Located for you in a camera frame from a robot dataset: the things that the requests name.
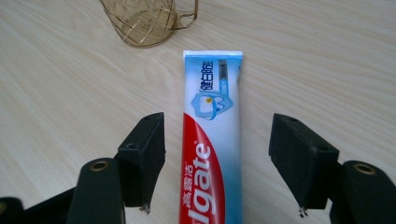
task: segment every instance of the black mount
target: black mount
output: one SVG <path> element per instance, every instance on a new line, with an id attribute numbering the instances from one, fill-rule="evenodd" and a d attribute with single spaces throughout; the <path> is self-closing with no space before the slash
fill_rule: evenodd
<path id="1" fill-rule="evenodd" d="M 157 113 L 137 123 L 114 159 L 86 163 L 75 188 L 26 210 L 17 198 L 0 198 L 0 223 L 125 223 L 124 206 L 149 212 L 164 162 L 163 113 Z"/>
<path id="2" fill-rule="evenodd" d="M 339 150 L 299 120 L 274 114 L 271 161 L 300 206 L 324 209 L 332 200 L 332 224 L 396 223 L 396 187 L 363 161 L 337 162 Z"/>

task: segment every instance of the colgate logo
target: colgate logo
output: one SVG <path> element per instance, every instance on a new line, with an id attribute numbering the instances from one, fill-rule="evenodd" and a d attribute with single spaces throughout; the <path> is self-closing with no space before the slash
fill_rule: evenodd
<path id="1" fill-rule="evenodd" d="M 223 224 L 224 185 L 216 151 L 205 132 L 184 116 L 180 224 Z"/>

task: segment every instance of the wooden table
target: wooden table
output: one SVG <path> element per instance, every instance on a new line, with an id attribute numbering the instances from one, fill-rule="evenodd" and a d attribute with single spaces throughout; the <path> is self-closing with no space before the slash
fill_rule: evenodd
<path id="1" fill-rule="evenodd" d="M 181 9 L 192 0 L 177 0 Z M 299 218 L 268 156 L 274 113 L 289 115 L 396 182 L 396 3 L 200 1 L 197 22 L 150 49 L 124 44 L 98 0 L 0 1 L 0 196 L 40 203 L 113 157 L 144 116 L 165 114 L 166 163 L 147 216 L 178 221 L 184 49 L 244 52 L 240 77 L 245 223 Z"/>

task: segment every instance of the toothpaste tube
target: toothpaste tube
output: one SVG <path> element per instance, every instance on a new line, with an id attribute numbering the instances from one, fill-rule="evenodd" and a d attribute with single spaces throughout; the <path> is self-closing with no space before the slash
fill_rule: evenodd
<path id="1" fill-rule="evenodd" d="M 241 51 L 184 51 L 180 224 L 241 224 Z"/>

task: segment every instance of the light wood surface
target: light wood surface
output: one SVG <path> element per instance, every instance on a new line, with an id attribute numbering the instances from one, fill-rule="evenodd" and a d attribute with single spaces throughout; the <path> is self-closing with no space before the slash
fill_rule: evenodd
<path id="1" fill-rule="evenodd" d="M 191 9 L 192 0 L 177 0 Z M 198 20 L 151 49 L 124 44 L 99 0 L 0 1 L 0 197 L 24 207 L 77 183 L 83 164 L 113 157 L 144 116 L 165 113 L 166 163 L 147 216 L 178 221 L 184 49 L 242 50 L 245 223 L 299 218 L 271 163 L 272 116 L 295 117 L 396 182 L 396 2 L 202 0 Z"/>

